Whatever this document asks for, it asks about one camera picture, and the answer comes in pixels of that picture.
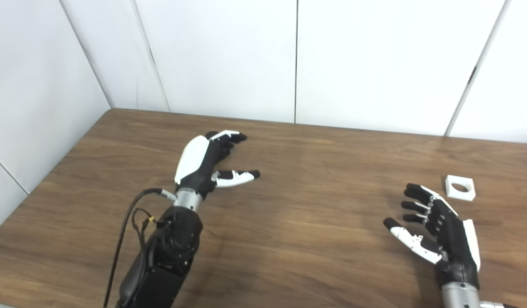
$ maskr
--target wire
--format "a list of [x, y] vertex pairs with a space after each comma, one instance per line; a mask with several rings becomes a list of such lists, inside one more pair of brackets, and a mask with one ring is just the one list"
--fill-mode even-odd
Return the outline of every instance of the wire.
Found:
[[109, 302], [109, 295], [111, 293], [111, 287], [113, 286], [113, 277], [115, 276], [115, 269], [117, 267], [117, 261], [119, 259], [119, 253], [121, 251], [122, 246], [122, 239], [125, 235], [126, 230], [126, 224], [128, 223], [128, 217], [132, 213], [132, 209], [134, 209], [134, 206], [138, 201], [144, 196], [148, 195], [150, 193], [161, 193], [162, 189], [160, 188], [150, 188], [143, 190], [139, 195], [137, 195], [132, 203], [130, 203], [130, 206], [128, 207], [128, 210], [126, 211], [126, 215], [124, 220], [122, 221], [121, 231], [119, 232], [119, 242], [117, 243], [117, 247], [115, 249], [115, 256], [113, 257], [113, 264], [111, 265], [111, 273], [109, 274], [109, 282], [107, 283], [107, 291], [105, 292], [105, 300], [103, 301], [103, 307], [107, 307], [107, 303]]
[[[138, 228], [138, 225], [136, 224], [136, 213], [138, 213], [138, 211], [144, 212], [147, 215], [147, 218], [142, 222], [141, 231]], [[143, 275], [146, 271], [146, 263], [147, 263], [145, 231], [146, 231], [146, 228], [149, 222], [153, 222], [154, 220], [155, 218], [151, 214], [149, 214], [149, 212], [147, 212], [146, 210], [142, 208], [136, 208], [134, 210], [134, 213], [132, 213], [132, 227], [134, 228], [134, 230], [136, 230], [136, 233], [138, 234], [138, 240], [140, 241], [140, 253], [142, 255], [142, 266], [140, 267], [140, 275], [138, 276], [138, 283], [136, 283], [136, 286], [134, 287], [134, 289], [128, 296], [128, 299], [126, 299], [124, 306], [128, 306], [128, 304], [130, 304], [130, 301], [133, 299], [134, 294], [136, 294], [136, 291], [138, 290], [138, 288], [140, 288], [140, 285], [142, 284]]]

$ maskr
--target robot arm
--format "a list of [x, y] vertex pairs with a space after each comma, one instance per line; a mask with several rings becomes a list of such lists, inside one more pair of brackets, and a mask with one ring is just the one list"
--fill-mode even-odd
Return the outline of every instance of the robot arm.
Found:
[[404, 195], [417, 200], [402, 201], [402, 208], [417, 212], [404, 215], [404, 221], [424, 225], [434, 240], [410, 233], [393, 218], [383, 224], [410, 250], [435, 265], [445, 308], [514, 308], [480, 301], [480, 252], [473, 221], [461, 221], [443, 197], [424, 186], [408, 184]]
[[175, 176], [177, 197], [169, 196], [174, 204], [156, 220], [157, 228], [144, 244], [145, 253], [138, 254], [121, 283], [116, 308], [172, 306], [199, 248], [200, 204], [215, 187], [233, 187], [259, 177], [258, 170], [214, 171], [234, 144], [246, 139], [238, 131], [211, 131], [187, 144]]

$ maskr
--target black robotic finger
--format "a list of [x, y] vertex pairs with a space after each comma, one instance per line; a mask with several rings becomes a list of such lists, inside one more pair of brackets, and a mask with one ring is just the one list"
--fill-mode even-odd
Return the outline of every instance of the black robotic finger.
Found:
[[215, 133], [215, 131], [210, 131], [206, 134], [206, 138], [209, 140], [212, 140], [213, 142], [216, 142], [217, 144], [220, 144], [221, 146], [229, 142], [237, 144], [239, 142], [243, 142], [244, 140], [248, 139], [246, 135], [238, 131], [233, 131], [233, 130], [224, 130], [220, 133]]
[[243, 142], [246, 139], [248, 139], [247, 135], [238, 133], [238, 134], [231, 134], [231, 138], [229, 140], [230, 142], [233, 142], [233, 143], [239, 143], [239, 142]]
[[408, 183], [406, 190], [404, 191], [406, 197], [414, 198], [423, 204], [428, 204], [430, 198], [433, 195], [430, 191], [418, 184]]
[[402, 201], [400, 205], [402, 206], [402, 208], [415, 210], [420, 214], [425, 214], [426, 211], [429, 209], [429, 207], [414, 201]]
[[418, 222], [420, 224], [425, 222], [425, 216], [421, 214], [404, 214], [402, 219], [405, 222]]

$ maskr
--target white plastic piece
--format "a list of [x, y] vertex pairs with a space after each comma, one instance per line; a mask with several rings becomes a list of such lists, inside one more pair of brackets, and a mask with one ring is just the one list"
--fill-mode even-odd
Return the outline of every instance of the white plastic piece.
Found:
[[228, 135], [231, 138], [231, 135], [238, 135], [238, 134], [240, 134], [240, 132], [235, 131], [235, 130], [224, 130], [221, 133], [218, 133], [212, 138], [210, 138], [210, 140], [218, 139], [219, 137], [225, 136], [225, 135]]
[[180, 184], [183, 178], [200, 168], [209, 143], [204, 136], [197, 136], [185, 146], [174, 178], [176, 184]]
[[254, 176], [249, 172], [238, 173], [232, 170], [232, 179], [220, 179], [220, 172], [217, 172], [216, 187], [235, 187], [252, 181]]
[[476, 238], [476, 230], [474, 230], [473, 220], [463, 220], [463, 228], [465, 228], [465, 235], [467, 236], [470, 254], [476, 264], [476, 271], [480, 271], [480, 249], [478, 248], [478, 239]]
[[436, 264], [438, 261], [440, 261], [440, 259], [442, 259], [440, 254], [434, 253], [421, 246], [421, 240], [423, 239], [422, 236], [412, 235], [410, 232], [408, 232], [408, 230], [406, 230], [406, 228], [403, 227], [392, 227], [389, 232], [398, 238], [404, 245], [408, 246], [410, 250], [427, 261]]
[[[467, 192], [458, 191], [452, 184], [459, 184], [467, 189]], [[473, 179], [448, 175], [446, 177], [446, 195], [450, 198], [472, 201], [476, 197]]]

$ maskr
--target white fingertip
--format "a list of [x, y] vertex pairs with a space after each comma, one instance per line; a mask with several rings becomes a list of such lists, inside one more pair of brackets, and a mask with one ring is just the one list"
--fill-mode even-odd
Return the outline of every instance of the white fingertip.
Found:
[[255, 179], [255, 177], [248, 172], [239, 174], [236, 171], [232, 171], [232, 179], [221, 179], [218, 175], [216, 178], [216, 187], [235, 187], [237, 185], [248, 183], [253, 179]]
[[178, 169], [174, 182], [180, 184], [180, 181], [189, 174], [197, 171], [204, 160], [208, 144], [210, 142], [204, 136], [193, 138], [183, 149], [182, 157], [179, 159]]
[[238, 135], [238, 134], [240, 134], [239, 131], [224, 130], [221, 133], [217, 133], [216, 135], [212, 136], [212, 138], [210, 138], [210, 140], [218, 139], [219, 137], [224, 136], [224, 135], [228, 135], [230, 137], [231, 135]]
[[480, 249], [478, 248], [478, 239], [476, 237], [473, 220], [463, 220], [463, 228], [465, 228], [470, 254], [473, 257], [474, 263], [476, 263], [476, 270], [480, 271]]
[[406, 230], [406, 228], [403, 227], [393, 227], [390, 229], [390, 232], [404, 245], [408, 246], [410, 250], [427, 261], [436, 264], [438, 261], [440, 261], [440, 259], [442, 259], [440, 254], [434, 253], [421, 246], [421, 240], [423, 238], [422, 236], [412, 235], [410, 232], [408, 232], [408, 230]]

